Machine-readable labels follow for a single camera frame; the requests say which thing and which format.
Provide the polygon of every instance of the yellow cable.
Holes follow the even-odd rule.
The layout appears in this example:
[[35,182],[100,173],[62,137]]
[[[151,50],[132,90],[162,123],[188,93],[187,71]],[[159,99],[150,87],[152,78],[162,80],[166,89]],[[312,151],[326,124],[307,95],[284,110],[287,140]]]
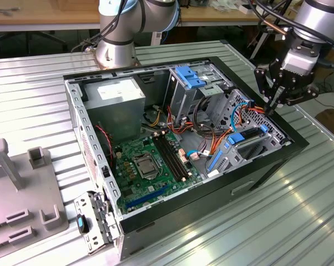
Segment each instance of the yellow cable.
[[157,118],[156,118],[155,122],[153,122],[152,124],[150,124],[150,126],[157,125],[158,121],[160,120],[160,113],[161,113],[161,111],[158,111]]

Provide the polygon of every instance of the green motherboard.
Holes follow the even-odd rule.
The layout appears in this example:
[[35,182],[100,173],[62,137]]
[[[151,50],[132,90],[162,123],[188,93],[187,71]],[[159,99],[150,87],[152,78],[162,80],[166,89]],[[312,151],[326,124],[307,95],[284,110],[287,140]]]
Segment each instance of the green motherboard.
[[186,178],[176,178],[173,173],[177,163],[174,161],[175,163],[171,164],[169,158],[169,163],[166,163],[166,154],[163,153],[171,151],[174,158],[179,160],[180,145],[171,132],[163,138],[169,145],[167,149],[157,148],[153,137],[128,141],[113,147],[117,154],[115,179],[122,193],[118,199],[122,214],[149,205],[202,180],[190,162],[180,163],[184,168],[182,171],[187,174]]

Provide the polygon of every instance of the aluminum profile surface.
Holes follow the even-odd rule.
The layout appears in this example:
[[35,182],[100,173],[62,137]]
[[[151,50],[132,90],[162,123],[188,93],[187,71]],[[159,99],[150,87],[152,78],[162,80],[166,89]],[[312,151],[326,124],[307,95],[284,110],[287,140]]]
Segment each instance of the aluminum profile surface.
[[[142,64],[218,56],[257,90],[253,65],[228,44],[136,49]],[[10,156],[50,150],[69,228],[0,259],[0,265],[115,265],[86,253],[73,199],[93,190],[72,130],[63,74],[98,70],[87,53],[0,59],[0,136]],[[121,262],[121,265],[334,265],[334,137],[297,106],[278,113],[310,145],[259,189]]]

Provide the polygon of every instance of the red cable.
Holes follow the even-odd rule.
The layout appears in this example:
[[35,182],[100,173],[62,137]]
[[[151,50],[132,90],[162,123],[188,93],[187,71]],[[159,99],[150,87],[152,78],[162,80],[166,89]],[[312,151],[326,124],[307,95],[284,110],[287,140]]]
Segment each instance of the red cable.
[[112,150],[112,145],[110,144],[110,140],[109,140],[109,137],[107,135],[107,133],[101,129],[99,126],[95,126],[97,129],[99,129],[105,136],[105,138],[107,139],[108,141],[108,144],[109,144],[109,151],[110,151],[110,166],[113,165],[113,150]]

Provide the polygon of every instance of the blue latch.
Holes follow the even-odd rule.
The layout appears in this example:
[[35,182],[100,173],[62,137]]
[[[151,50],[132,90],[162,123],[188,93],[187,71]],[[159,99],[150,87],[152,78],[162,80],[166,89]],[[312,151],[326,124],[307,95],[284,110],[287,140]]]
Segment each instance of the blue latch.
[[196,72],[190,69],[189,66],[177,66],[176,72],[178,76],[186,82],[189,89],[203,87],[206,85],[205,81],[202,81],[198,78]]
[[82,220],[82,217],[79,217],[79,218],[78,218],[78,226],[79,226],[79,227],[83,226],[83,220]]
[[240,134],[240,133],[235,133],[231,136],[229,136],[227,138],[227,140],[229,141],[229,143],[231,143],[232,145],[242,141],[242,140],[245,140],[245,138]]
[[266,132],[268,131],[268,127],[267,127],[266,125],[261,125],[261,126],[260,126],[260,129],[261,129],[264,133],[266,133]]

